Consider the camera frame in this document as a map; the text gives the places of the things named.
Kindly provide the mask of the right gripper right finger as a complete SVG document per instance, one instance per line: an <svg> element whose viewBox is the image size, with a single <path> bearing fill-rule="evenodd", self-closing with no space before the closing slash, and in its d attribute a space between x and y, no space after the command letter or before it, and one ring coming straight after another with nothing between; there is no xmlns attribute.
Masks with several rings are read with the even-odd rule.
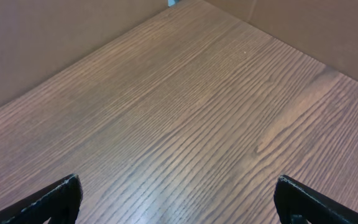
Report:
<svg viewBox="0 0 358 224"><path fill-rule="evenodd" d="M278 178L273 201L281 223L358 224L357 212L287 175Z"/></svg>

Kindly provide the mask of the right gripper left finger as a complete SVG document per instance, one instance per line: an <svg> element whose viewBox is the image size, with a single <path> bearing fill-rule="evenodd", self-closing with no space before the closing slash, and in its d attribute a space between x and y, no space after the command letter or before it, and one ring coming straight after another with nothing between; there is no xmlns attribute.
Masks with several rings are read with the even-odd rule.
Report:
<svg viewBox="0 0 358 224"><path fill-rule="evenodd" d="M75 223L82 198L80 179L70 174L0 210L0 224Z"/></svg>

